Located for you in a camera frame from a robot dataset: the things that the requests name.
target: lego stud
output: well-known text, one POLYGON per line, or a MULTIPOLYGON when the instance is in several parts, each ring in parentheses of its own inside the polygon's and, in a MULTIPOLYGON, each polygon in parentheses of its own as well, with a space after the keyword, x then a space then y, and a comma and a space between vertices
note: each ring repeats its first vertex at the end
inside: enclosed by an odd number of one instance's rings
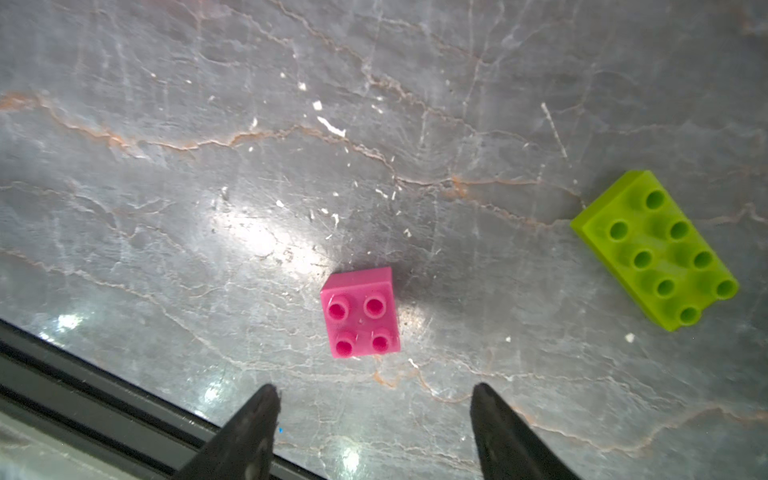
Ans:
POLYGON ((662 217, 653 219, 651 233, 664 241, 679 242, 688 236, 691 225, 680 217, 662 217))
POLYGON ((392 345, 392 334, 385 328, 376 329, 371 335, 371 347, 376 353, 386 353, 392 345))
POLYGON ((654 190, 645 197, 645 207, 648 210, 658 210, 664 205, 666 200, 667 196, 664 195, 663 191, 654 190))
POLYGON ((685 326, 693 325, 701 318, 701 310, 695 306, 685 306, 677 314, 677 318, 685 326))
POLYGON ((709 253, 706 250, 699 252, 694 257, 694 268, 703 270, 712 264, 712 260, 714 260, 712 253, 709 253))
POLYGON ((347 358, 352 356, 352 349, 355 346, 356 340, 357 335, 354 333, 341 332, 337 335, 336 345, 334 345, 334 349, 336 350, 335 357, 347 358))
POLYGON ((632 265, 638 270, 644 270, 654 261, 654 255, 650 250, 641 250, 637 252, 632 259, 632 265))
POLYGON ((618 259, 632 270, 640 271, 651 266, 654 262, 654 253, 642 245, 630 243, 619 250, 618 259))
POLYGON ((371 293, 362 303, 362 309, 369 318, 381 318, 386 313, 386 300, 381 293, 371 293))
POLYGON ((701 278, 701 287, 705 293, 718 300, 733 298, 739 291, 739 284, 736 280, 718 272, 706 272, 701 278))
POLYGON ((737 290, 736 282, 732 280, 723 280, 717 284, 717 287, 715 288, 715 296, 718 300, 728 300, 736 295, 737 290))
POLYGON ((614 242, 621 242, 629 234, 629 225, 623 220, 616 220, 608 230, 608 236, 614 242))
POLYGON ((344 295, 334 295, 328 302, 328 316, 343 322, 349 316, 349 300, 344 295))
POLYGON ((682 240, 685 238, 686 235, 688 235, 688 230, 690 228, 688 227, 688 222, 684 221, 678 221, 672 224, 672 227, 670 227, 669 236, 672 240, 682 240))
POLYGON ((664 279, 661 280, 656 285, 656 295, 659 296, 659 298, 669 298, 674 293, 675 284, 674 281, 671 279, 664 279))

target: lego brick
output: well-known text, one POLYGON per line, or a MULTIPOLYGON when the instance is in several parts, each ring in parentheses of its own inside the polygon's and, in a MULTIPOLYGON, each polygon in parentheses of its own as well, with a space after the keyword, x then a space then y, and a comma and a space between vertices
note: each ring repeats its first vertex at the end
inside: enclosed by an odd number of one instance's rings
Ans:
POLYGON ((392 269, 334 273, 320 291, 334 358, 400 351, 392 269))
POLYGON ((646 316, 674 331, 699 321, 739 283, 648 170, 631 170, 571 228, 621 282, 646 316))

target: pink lego stud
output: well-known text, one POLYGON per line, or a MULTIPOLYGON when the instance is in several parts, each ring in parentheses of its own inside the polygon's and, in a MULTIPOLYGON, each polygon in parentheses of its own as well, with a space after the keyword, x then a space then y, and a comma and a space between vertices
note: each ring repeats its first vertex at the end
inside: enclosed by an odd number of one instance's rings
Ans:
POLYGON ((334 358, 400 351, 392 269, 334 273, 320 291, 334 358))

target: white speck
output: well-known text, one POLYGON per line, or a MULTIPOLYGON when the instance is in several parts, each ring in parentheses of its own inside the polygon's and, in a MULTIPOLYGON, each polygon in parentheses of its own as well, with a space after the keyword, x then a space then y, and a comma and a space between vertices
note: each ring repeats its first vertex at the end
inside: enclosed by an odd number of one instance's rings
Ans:
POLYGON ((552 131, 554 132, 554 139, 558 141, 558 145, 560 145, 560 152, 563 154, 563 158, 567 160, 568 152, 565 151, 563 142, 560 141, 560 134, 558 133, 558 129, 554 127, 554 121, 552 120, 552 115, 549 114, 549 108, 547 108, 547 104, 542 102, 541 109, 544 111, 544 115, 547 116, 547 121, 549 121, 549 126, 552 127, 552 131))
POLYGON ((323 117, 318 117, 318 118, 317 118, 317 121, 318 121, 318 122, 320 122, 321 124, 325 125, 325 126, 326 126, 326 128, 328 129, 328 131, 329 131, 329 132, 331 132, 332 134, 335 134, 335 135, 339 135, 341 138, 344 138, 344 137, 346 137, 346 129, 344 129, 344 130, 339 130, 338 128, 336 128, 336 127, 334 127, 333 125, 331 125, 331 124, 330 124, 330 123, 329 123, 329 122, 328 122, 328 121, 327 121, 325 118, 323 118, 323 117))

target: green lego brick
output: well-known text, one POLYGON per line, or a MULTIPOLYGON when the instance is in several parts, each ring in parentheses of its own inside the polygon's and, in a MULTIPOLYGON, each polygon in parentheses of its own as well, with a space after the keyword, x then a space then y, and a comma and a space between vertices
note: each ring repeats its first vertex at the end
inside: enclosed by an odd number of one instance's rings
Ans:
POLYGON ((571 228, 645 314, 674 331, 699 321, 739 283, 650 171, 631 170, 571 228))

